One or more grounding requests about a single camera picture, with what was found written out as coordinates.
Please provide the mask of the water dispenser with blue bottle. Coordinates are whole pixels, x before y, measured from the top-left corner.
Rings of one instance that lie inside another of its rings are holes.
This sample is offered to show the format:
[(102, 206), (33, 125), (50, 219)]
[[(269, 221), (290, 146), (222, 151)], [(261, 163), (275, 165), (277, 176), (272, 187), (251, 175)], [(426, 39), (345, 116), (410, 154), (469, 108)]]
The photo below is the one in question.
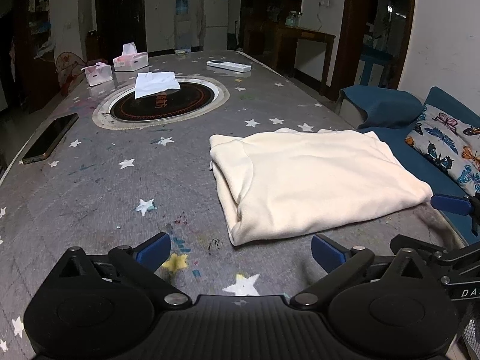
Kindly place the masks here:
[(174, 16), (175, 48), (185, 50), (191, 48), (191, 16), (189, 0), (176, 0)]

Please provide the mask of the cream beige sweater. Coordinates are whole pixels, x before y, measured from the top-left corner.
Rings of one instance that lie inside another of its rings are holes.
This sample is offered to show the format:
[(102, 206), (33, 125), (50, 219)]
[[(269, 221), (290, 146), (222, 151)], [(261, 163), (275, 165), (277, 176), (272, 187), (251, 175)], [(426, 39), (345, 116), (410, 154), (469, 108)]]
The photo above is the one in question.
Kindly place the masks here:
[(234, 246), (303, 236), (402, 211), (431, 199), (373, 132), (213, 135), (211, 165)]

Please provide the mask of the blue sofa cushion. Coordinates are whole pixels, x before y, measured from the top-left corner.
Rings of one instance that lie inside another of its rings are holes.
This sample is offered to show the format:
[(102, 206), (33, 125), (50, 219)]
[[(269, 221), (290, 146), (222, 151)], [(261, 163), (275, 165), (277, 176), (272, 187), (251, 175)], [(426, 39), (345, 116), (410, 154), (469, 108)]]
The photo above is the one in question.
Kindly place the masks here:
[(408, 92), (354, 85), (341, 89), (335, 112), (356, 129), (400, 128), (423, 111), (423, 104)]

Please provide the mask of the dark wooden side table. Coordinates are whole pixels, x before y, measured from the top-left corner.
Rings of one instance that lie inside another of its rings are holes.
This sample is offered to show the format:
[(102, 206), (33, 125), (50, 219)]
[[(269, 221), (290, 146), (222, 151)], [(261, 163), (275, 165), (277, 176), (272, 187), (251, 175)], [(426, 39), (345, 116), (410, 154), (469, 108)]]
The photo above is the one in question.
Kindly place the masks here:
[[(313, 84), (315, 90), (326, 96), (329, 92), (327, 79), (336, 36), (308, 28), (276, 24), (273, 30), (273, 48), (270, 68), (276, 72), (297, 75)], [(321, 55), (321, 72), (313, 75), (303, 72), (299, 65)]]

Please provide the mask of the white refrigerator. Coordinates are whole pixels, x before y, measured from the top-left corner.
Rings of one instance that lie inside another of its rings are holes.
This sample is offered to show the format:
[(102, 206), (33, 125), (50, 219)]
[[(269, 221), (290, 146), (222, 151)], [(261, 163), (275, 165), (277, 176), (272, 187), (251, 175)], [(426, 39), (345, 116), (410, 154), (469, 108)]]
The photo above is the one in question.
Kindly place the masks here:
[(226, 50), (229, 0), (202, 0), (202, 45), (205, 50)]

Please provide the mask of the small pink white box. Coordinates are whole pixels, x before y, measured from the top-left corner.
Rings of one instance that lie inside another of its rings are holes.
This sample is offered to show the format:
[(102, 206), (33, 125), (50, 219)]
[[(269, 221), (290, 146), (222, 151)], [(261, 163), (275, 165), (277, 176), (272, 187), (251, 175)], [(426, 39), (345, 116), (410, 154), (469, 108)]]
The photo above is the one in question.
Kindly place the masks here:
[(82, 72), (90, 87), (113, 80), (112, 67), (106, 63), (97, 62), (95, 65), (83, 67)]

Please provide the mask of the white remote control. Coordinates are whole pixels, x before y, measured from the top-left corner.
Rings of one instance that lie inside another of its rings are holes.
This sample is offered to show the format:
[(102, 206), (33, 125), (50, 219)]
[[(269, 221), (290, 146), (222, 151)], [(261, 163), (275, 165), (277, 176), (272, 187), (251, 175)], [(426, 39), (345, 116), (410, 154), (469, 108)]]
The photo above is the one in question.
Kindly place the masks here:
[(208, 60), (206, 64), (210, 68), (218, 68), (230, 72), (247, 73), (251, 71), (250, 64), (242, 64), (222, 60)]

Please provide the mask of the dark wooden door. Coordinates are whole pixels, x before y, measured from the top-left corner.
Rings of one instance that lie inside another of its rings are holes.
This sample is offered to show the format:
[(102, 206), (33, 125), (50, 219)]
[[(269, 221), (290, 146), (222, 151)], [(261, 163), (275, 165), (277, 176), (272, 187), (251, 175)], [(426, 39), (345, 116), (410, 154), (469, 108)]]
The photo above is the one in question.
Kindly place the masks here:
[(145, 0), (95, 0), (95, 13), (103, 59), (111, 62), (130, 42), (147, 51)]

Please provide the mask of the round black induction cooktop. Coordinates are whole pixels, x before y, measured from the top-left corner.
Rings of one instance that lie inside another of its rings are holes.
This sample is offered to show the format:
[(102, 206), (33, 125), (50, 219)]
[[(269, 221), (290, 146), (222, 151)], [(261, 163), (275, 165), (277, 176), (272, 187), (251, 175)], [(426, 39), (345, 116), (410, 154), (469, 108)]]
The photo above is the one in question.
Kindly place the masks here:
[(205, 76), (181, 76), (181, 88), (135, 97), (126, 85), (106, 96), (92, 114), (92, 121), (108, 130), (132, 130), (170, 125), (203, 116), (223, 106), (230, 92), (218, 80)]

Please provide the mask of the black smartphone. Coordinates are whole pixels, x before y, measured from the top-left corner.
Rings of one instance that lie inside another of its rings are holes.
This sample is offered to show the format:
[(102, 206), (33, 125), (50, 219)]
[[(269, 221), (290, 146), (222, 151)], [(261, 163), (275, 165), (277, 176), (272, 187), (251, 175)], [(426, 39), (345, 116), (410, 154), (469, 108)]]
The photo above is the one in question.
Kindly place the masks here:
[(33, 164), (49, 158), (56, 146), (78, 119), (78, 113), (54, 119), (24, 155), (22, 164)]

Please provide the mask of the butterfly patterned pillow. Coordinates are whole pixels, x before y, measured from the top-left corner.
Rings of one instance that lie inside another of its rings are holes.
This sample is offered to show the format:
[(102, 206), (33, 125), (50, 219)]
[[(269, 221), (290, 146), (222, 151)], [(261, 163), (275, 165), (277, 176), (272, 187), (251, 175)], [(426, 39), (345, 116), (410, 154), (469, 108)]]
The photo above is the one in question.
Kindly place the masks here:
[(426, 105), (405, 142), (468, 195), (479, 193), (479, 126)]

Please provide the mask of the pink tissue box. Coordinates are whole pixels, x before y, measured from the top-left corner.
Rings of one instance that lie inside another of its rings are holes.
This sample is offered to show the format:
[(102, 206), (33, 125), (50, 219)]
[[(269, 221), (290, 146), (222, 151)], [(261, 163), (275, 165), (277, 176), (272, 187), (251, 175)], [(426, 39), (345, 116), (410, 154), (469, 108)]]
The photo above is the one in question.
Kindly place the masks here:
[(134, 42), (123, 44), (122, 54), (113, 59), (116, 72), (135, 72), (148, 65), (148, 53), (138, 52)]

